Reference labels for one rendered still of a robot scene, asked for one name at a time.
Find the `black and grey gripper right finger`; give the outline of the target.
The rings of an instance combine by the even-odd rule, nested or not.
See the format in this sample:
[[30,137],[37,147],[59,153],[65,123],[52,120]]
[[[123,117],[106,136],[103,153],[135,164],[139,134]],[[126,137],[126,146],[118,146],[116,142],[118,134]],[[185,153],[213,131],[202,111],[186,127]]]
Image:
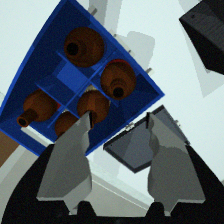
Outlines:
[[224,186],[213,171],[151,112],[146,112],[146,129],[153,151],[147,191],[154,202],[163,203],[165,216],[224,224]]

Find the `brown bottle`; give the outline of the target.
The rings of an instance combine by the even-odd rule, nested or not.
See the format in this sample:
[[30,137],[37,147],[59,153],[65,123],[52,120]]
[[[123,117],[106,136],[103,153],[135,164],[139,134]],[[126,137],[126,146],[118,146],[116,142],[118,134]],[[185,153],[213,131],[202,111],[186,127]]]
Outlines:
[[77,103],[77,113],[81,118],[87,111],[92,112],[92,130],[94,124],[102,122],[108,115],[110,100],[93,85],[89,85]]
[[105,38],[89,27],[77,27],[71,30],[64,41],[66,57],[72,64],[81,68],[97,64],[105,56],[106,51]]
[[35,122],[46,121],[53,116],[60,106],[58,102],[39,88],[25,98],[24,113],[17,117],[17,123],[26,128],[33,120]]
[[127,63],[123,59],[109,61],[100,77],[103,92],[115,100],[128,97],[136,87],[135,72]]
[[57,139],[62,134],[64,134],[77,120],[78,118],[65,108],[65,110],[61,113],[55,122],[54,129],[56,135],[58,136]]

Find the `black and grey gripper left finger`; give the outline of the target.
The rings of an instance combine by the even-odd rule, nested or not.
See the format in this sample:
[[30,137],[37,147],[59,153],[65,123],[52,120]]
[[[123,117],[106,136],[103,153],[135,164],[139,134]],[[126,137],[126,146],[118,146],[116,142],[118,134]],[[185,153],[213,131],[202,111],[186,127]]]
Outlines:
[[1,224],[44,224],[70,212],[77,215],[78,203],[92,191],[85,156],[91,128],[88,111],[47,146],[13,190]]

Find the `blue crate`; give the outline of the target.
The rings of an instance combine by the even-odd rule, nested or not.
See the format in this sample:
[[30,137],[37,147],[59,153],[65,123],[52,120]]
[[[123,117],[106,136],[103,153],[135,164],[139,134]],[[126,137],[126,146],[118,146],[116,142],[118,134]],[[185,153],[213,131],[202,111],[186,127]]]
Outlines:
[[[75,66],[64,53],[64,40],[68,33],[84,26],[104,34],[107,43],[105,56],[88,68]],[[127,61],[137,78],[134,91],[122,100],[107,96],[100,85],[101,74],[107,63],[113,59]],[[85,156],[165,96],[135,59],[80,3],[76,0],[60,0],[33,41],[5,95],[0,107],[0,131],[39,157],[46,147],[23,132],[17,123],[17,117],[24,112],[23,103],[26,96],[41,88],[61,105],[47,121],[33,121],[29,125],[54,143],[58,137],[54,129],[55,122],[65,108],[80,118],[76,108],[77,102],[90,85],[89,82],[110,100],[110,108],[107,117],[89,130],[90,145]]]

